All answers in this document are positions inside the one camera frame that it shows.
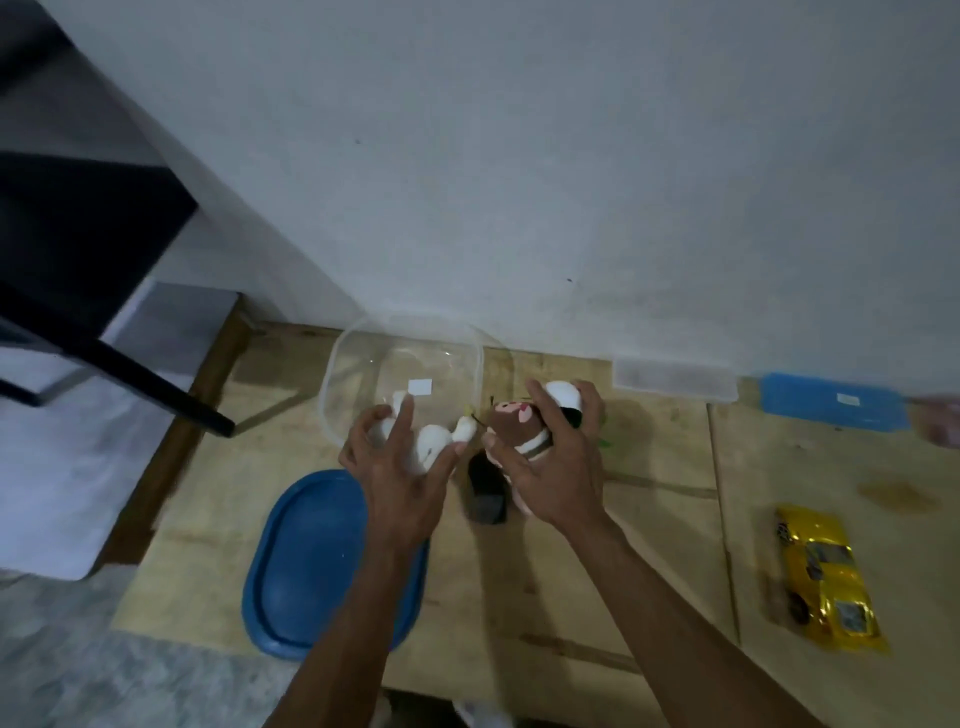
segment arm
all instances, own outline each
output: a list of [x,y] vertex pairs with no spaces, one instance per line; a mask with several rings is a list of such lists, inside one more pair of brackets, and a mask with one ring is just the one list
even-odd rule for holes
[[350,431],[339,459],[367,502],[363,559],[344,603],[264,728],[367,728],[370,723],[411,562],[437,527],[446,482],[464,449],[463,444],[447,446],[425,476],[407,473],[413,412],[408,395],[383,449],[374,449],[367,433],[391,415],[389,406],[368,410]]
[[484,445],[539,518],[555,525],[583,563],[660,708],[674,726],[822,726],[631,548],[603,508],[597,442],[603,401],[577,382],[583,425],[573,429],[534,380],[527,389],[553,433],[548,457],[528,463],[492,433]]

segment blue plastic lid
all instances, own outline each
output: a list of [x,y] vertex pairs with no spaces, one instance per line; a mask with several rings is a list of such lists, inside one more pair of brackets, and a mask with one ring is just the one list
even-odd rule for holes
[[[253,644],[302,660],[343,603],[363,555],[367,504],[347,471],[301,478],[276,502],[243,592],[243,621]],[[420,610],[427,544],[420,547],[400,599],[394,649]]]
[[802,420],[893,432],[909,429],[903,397],[881,387],[812,376],[770,374],[760,380],[764,412]]

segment black table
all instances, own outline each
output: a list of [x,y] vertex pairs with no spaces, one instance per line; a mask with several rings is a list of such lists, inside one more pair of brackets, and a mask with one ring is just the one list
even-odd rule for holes
[[[0,347],[58,352],[232,435],[233,421],[100,340],[196,208],[162,167],[0,153]],[[44,404],[3,379],[0,396]]]

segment wooden plank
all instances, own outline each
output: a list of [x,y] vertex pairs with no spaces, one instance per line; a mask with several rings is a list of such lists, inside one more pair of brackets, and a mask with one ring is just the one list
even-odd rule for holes
[[[220,333],[194,377],[190,394],[204,404],[217,406],[224,383],[236,360],[250,341],[250,327],[243,317],[243,297],[238,297]],[[203,432],[182,417],[167,428],[133,493],[110,531],[93,570],[104,564],[139,564],[154,537],[156,517],[177,486],[184,466]]]
[[[337,467],[316,402],[335,333],[268,327],[252,339],[221,405],[239,433],[202,440],[115,627],[254,650],[240,598],[267,515],[299,477]],[[623,480],[608,485],[608,510],[637,549],[732,635],[706,408],[615,393],[608,362],[493,349],[485,358],[484,400],[523,396],[527,376],[597,382],[612,412],[605,458]],[[391,655],[384,684],[588,728],[661,725],[654,696],[560,535],[517,511],[503,525],[473,524],[468,497],[461,468],[431,541],[420,617]]]
[[[764,414],[755,382],[711,408],[742,648],[824,722],[955,725],[960,714],[960,451]],[[839,516],[889,654],[806,641],[783,604],[773,509]]]

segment plush toy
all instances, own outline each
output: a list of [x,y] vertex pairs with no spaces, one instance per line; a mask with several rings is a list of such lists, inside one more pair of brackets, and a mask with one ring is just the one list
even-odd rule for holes
[[[551,381],[543,389],[553,398],[573,426],[579,427],[583,419],[580,390],[568,381]],[[484,420],[487,430],[495,432],[500,441],[514,448],[527,460],[539,460],[553,447],[553,436],[543,422],[539,410],[529,401],[502,401],[495,404]],[[486,458],[495,468],[477,461]],[[480,522],[500,522],[505,516],[505,508],[497,507],[497,491],[504,492],[503,483],[510,478],[501,470],[501,465],[488,452],[479,452],[470,461],[468,473],[473,486],[476,504],[471,516]],[[527,504],[520,494],[513,490],[516,507],[527,516],[531,515]]]
[[[376,447],[383,447],[396,424],[400,406],[406,392],[394,392],[393,417],[380,420],[370,431],[370,437]],[[477,423],[472,417],[461,417],[457,426],[450,432],[442,425],[424,425],[417,431],[417,439],[407,460],[407,470],[414,475],[423,475],[433,465],[437,456],[450,443],[468,443],[476,434]]]

